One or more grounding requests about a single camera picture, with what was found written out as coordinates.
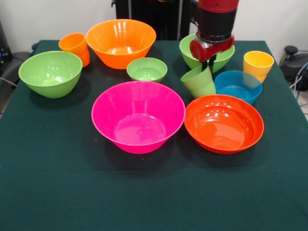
orange cup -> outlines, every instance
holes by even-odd
[[[274,62],[270,54],[263,51],[250,51],[244,55],[244,72],[253,75],[263,83]]]
[[[90,63],[90,53],[86,38],[82,33],[73,33],[63,37],[59,42],[62,51],[77,55],[82,60],[82,67]]]

blue bowl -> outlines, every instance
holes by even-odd
[[[253,104],[262,92],[261,82],[242,71],[227,71],[215,79],[217,94],[230,95]]]

plastic bowl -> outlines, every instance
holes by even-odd
[[[196,38],[195,34],[188,35],[183,38],[180,42],[180,51],[182,53],[182,57],[185,63],[191,68],[195,69],[196,67],[201,66],[201,63],[193,57],[191,50],[190,50],[190,43],[192,40]],[[219,71],[223,68],[227,62],[231,59],[234,55],[235,47],[230,47],[227,51],[217,54],[216,60],[214,61],[213,66],[213,73]]]
[[[103,63],[111,68],[126,69],[133,60],[146,56],[156,33],[146,23],[115,19],[93,26],[86,39]]]
[[[81,59],[64,51],[48,51],[32,56],[19,68],[20,79],[33,91],[47,98],[60,98],[76,86],[82,69]]]
[[[234,154],[256,144],[264,132],[258,111],[229,95],[207,95],[186,108],[185,127],[203,148]]]
[[[242,71],[227,71],[215,79],[217,94],[230,95],[253,104],[262,92],[261,82]]]
[[[167,65],[155,58],[140,58],[131,62],[127,73],[132,80],[143,80],[160,83],[167,73]]]
[[[104,91],[92,108],[96,129],[120,149],[145,154],[162,146],[185,118],[181,97],[165,85],[131,81]]]

green bowl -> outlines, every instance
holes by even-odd
[[[20,79],[33,91],[47,98],[60,98],[76,86],[82,69],[81,59],[64,51],[32,56],[19,68]]]
[[[183,38],[182,41],[180,42],[180,51],[182,53],[183,59],[191,69],[195,69],[196,67],[201,66],[201,63],[193,57],[190,50],[190,43],[195,38],[196,38],[195,34],[188,35],[185,38]],[[225,52],[217,54],[217,58],[214,61],[213,73],[223,68],[224,65],[226,65],[227,62],[231,59],[231,57],[234,55],[234,52],[235,52],[235,47],[233,45]]]
[[[155,58],[140,58],[127,66],[127,73],[132,80],[160,83],[167,73],[167,65]]]

red robot part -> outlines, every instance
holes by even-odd
[[[239,0],[199,0],[199,7],[213,13],[228,13],[235,11]]]
[[[190,49],[195,57],[200,62],[205,62],[212,58],[215,54],[228,50],[234,44],[234,36],[231,39],[216,43],[211,45],[210,47],[204,47],[205,43],[200,42],[199,40],[193,40],[190,43]]]

